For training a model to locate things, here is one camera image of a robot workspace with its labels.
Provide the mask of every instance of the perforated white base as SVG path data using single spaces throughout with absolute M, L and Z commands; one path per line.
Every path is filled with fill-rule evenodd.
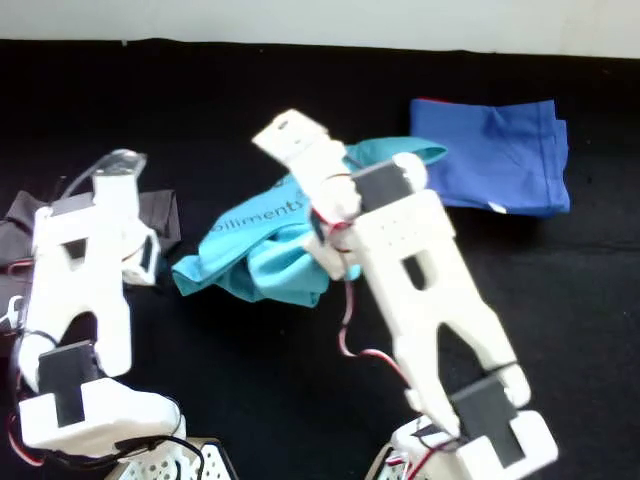
M 396 465 L 395 467 L 390 467 L 387 465 L 382 469 L 380 475 L 378 475 L 378 478 L 376 480 L 405 480 L 405 477 L 403 477 L 404 473 L 404 464 Z M 426 477 L 418 474 L 417 478 L 419 480 L 424 480 Z
M 227 470 L 217 446 L 206 444 L 200 451 L 205 460 L 202 480 L 234 480 L 231 472 Z M 189 453 L 188 450 L 183 449 L 180 458 L 167 457 L 159 463 L 131 462 L 119 476 L 108 478 L 118 480 L 196 480 L 200 459 L 196 457 L 191 462 L 187 457 Z

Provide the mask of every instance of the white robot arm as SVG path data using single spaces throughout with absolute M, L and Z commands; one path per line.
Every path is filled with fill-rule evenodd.
M 311 215 L 320 222 L 315 234 L 305 239 L 305 248 L 333 279 L 343 277 L 349 265 L 361 265 L 391 331 L 395 357 L 410 385 L 407 399 L 412 408 L 439 427 L 443 440 L 474 436 L 449 456 L 446 468 L 429 478 L 515 480 L 555 460 L 557 447 L 542 417 L 535 414 L 531 420 L 529 413 L 534 412 L 516 413 L 529 401 L 529 384 L 496 314 L 476 289 L 438 195 L 425 188 L 427 174 L 420 159 L 399 154 L 351 175 L 343 164 L 344 146 L 295 110 L 276 117 L 254 143 L 286 166 L 310 198 Z M 407 260 L 419 266 L 422 285 L 411 279 Z M 441 324 L 449 325 L 473 349 L 484 370 L 492 373 L 492 381 L 478 382 L 462 392 L 456 409 L 438 377 Z M 512 438 L 505 440 L 507 446 L 495 436 L 490 441 L 480 435 L 486 425 L 472 428 L 478 418 L 469 413 L 495 406 L 501 396 L 508 401 L 501 405 L 495 422 L 513 430 Z M 491 424 L 489 410 L 481 413 L 485 423 Z M 461 424 L 462 413 L 470 418 L 463 418 Z M 544 439 L 542 456 L 525 448 L 531 446 L 532 438 Z M 418 443 L 422 452 L 412 443 L 396 443 L 413 465 L 418 463 L 416 455 L 427 450 L 422 443 Z M 519 450 L 511 452 L 518 459 L 505 461 L 503 449 Z
M 111 378 L 132 362 L 123 282 L 154 285 L 160 254 L 156 233 L 139 218 L 144 165 L 135 152 L 114 151 L 91 170 L 93 194 L 65 194 L 36 212 L 33 284 L 18 345 L 19 376 L 35 395 L 19 402 L 20 426 L 24 443 L 47 458 L 81 456 L 83 467 L 131 462 L 127 478 L 155 478 L 159 471 L 145 473 L 144 465 L 156 463 L 176 478 L 182 465 L 181 478 L 192 478 L 182 448 L 160 440 L 186 437 L 176 402 Z M 95 344 L 59 346 L 83 313 L 95 317 Z M 167 458 L 174 461 L 160 462 Z

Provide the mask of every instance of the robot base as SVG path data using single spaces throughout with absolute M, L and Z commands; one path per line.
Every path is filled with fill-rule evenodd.
M 222 446 L 215 438 L 187 438 L 200 449 L 205 459 L 202 478 L 207 480 L 237 480 Z M 200 459 L 193 452 L 180 448 L 154 463 L 141 461 L 119 465 L 106 480 L 195 480 Z

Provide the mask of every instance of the black cloth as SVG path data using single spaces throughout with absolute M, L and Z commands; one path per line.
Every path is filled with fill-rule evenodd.
M 156 231 L 160 250 L 167 254 L 180 242 L 180 219 L 178 204 L 173 190 L 144 192 L 139 195 L 140 219 Z M 35 213 L 46 203 L 20 190 L 11 204 L 4 220 L 0 221 L 0 318 L 9 314 L 9 308 L 19 309 L 16 296 L 27 293 L 32 269 L 20 268 L 9 271 L 11 264 L 31 257 L 31 243 Z M 0 322 L 0 357 L 9 355 L 13 348 L 14 335 L 7 335 L 16 325 L 6 320 Z
M 184 244 L 174 260 L 220 213 L 282 176 L 250 140 L 287 108 L 354 143 L 406 134 L 415 97 L 555 99 L 569 129 L 571 213 L 450 214 L 528 375 L 532 407 L 560 445 L 540 478 L 638 478 L 639 62 L 157 40 L 4 42 L 0 58 L 0 210 L 18 188 L 44 198 L 59 175 L 132 148 L 149 155 L 141 189 L 174 188 L 180 198 Z M 352 348 L 388 351 L 363 280 L 356 294 Z M 122 380 L 176 398 L 190 434 L 220 438 L 245 480 L 360 479 L 413 416 L 385 365 L 338 354 L 340 285 L 313 310 L 248 304 L 216 288 L 188 298 L 135 289 L 129 300 L 135 362 Z M 449 391 L 475 379 L 472 356 L 448 332 L 441 352 Z M 41 478 L 0 445 L 3 476 Z

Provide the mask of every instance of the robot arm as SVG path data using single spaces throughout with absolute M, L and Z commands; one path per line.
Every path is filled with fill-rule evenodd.
M 185 437 L 175 402 L 110 377 L 131 367 L 123 281 L 153 285 L 160 247 L 139 219 L 141 155 L 118 150 L 93 169 L 92 194 L 67 196 L 36 212 L 34 273 L 18 366 L 36 396 L 20 401 L 26 445 L 105 458 L 133 437 Z M 60 347 L 71 322 L 95 316 L 97 338 Z M 148 456 L 166 456 L 163 444 Z
M 528 403 L 530 388 L 502 325 L 483 302 L 464 264 L 438 195 L 425 189 L 427 175 L 420 159 L 400 154 L 345 175 L 344 147 L 338 148 L 323 127 L 294 110 L 276 117 L 254 143 L 290 169 L 310 198 L 312 216 L 319 213 L 323 220 L 323 227 L 306 239 L 307 250 L 334 279 L 344 276 L 350 263 L 362 267 L 391 331 L 395 357 L 410 384 L 407 399 L 412 408 L 452 440 L 469 430 L 456 413 L 464 411 L 461 405 L 469 403 L 469 396 L 476 401 L 496 392 L 495 384 L 476 386 L 454 409 L 438 377 L 437 329 L 447 324 L 473 349 L 485 371 L 499 380 L 496 398 L 499 401 L 506 393 L 510 403 L 503 405 L 501 419 L 507 425 L 509 410 L 516 415 L 515 409 Z M 348 225 L 336 235 L 340 251 L 327 238 L 338 224 Z M 413 283 L 405 267 L 407 260 L 419 266 L 423 285 Z M 544 437 L 546 445 L 549 439 L 551 444 L 543 450 L 557 455 L 550 434 L 544 436 L 548 433 L 544 421 L 510 425 L 514 431 L 519 428 L 516 436 L 524 439 L 520 447 L 528 438 Z M 481 443 L 489 442 L 486 436 L 482 438 Z M 457 469 L 457 473 L 433 478 L 500 478 L 492 476 L 495 469 L 472 466 L 469 462 L 476 461 L 477 455 L 463 455 L 477 445 L 471 442 L 458 450 L 457 466 L 446 469 Z M 497 458 L 495 453 L 489 457 Z M 531 468 L 523 468 L 526 458 L 521 459 L 520 467 L 503 478 L 521 478 L 553 459 L 554 455 L 536 457 Z

